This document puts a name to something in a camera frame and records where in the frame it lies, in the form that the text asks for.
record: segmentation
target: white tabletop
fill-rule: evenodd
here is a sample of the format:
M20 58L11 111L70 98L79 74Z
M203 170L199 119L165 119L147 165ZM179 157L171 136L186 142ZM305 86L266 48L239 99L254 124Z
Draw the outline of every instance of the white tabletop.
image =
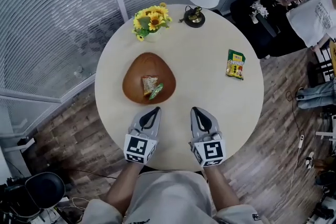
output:
M139 42L126 22L107 43L96 73L96 102L101 120L118 146L133 117L143 109L122 91L123 78L133 60L143 52L160 56L176 77L173 95L163 103L159 145L148 166L161 170L200 170L190 151L190 110L198 106L218 119L226 141L226 157L235 154L253 132L263 105L264 81L259 60L244 35L228 20L203 10L201 28L178 23L184 5L169 5L170 29L156 43ZM244 80L225 75L228 50L246 57Z

